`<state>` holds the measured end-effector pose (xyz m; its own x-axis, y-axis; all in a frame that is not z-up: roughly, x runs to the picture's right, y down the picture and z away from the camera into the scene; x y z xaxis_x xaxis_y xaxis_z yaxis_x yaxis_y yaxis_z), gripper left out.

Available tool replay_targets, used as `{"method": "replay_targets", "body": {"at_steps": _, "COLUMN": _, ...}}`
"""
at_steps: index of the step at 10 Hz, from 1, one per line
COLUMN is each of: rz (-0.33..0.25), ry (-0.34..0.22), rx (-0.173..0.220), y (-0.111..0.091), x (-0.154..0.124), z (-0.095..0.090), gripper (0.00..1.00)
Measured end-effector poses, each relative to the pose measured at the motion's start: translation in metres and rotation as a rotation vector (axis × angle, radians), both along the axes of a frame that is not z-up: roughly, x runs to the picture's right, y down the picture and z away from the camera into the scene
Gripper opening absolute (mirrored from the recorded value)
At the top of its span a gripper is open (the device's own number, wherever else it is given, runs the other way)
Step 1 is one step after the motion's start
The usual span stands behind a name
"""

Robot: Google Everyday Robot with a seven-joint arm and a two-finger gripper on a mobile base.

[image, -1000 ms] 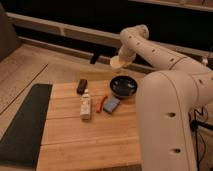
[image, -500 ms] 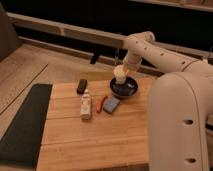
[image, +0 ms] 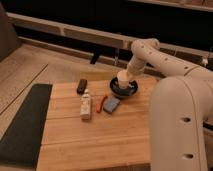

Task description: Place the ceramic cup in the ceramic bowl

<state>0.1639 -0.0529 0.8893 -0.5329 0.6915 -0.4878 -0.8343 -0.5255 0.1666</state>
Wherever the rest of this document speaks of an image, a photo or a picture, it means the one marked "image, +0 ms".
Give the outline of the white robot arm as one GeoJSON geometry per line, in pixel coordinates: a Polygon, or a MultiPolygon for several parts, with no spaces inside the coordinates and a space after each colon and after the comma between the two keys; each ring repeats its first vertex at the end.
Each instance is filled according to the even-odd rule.
{"type": "Polygon", "coordinates": [[[164,75],[149,104],[151,171],[208,171],[203,122],[213,114],[213,72],[159,50],[156,39],[132,42],[127,65],[150,63],[164,75]]]}

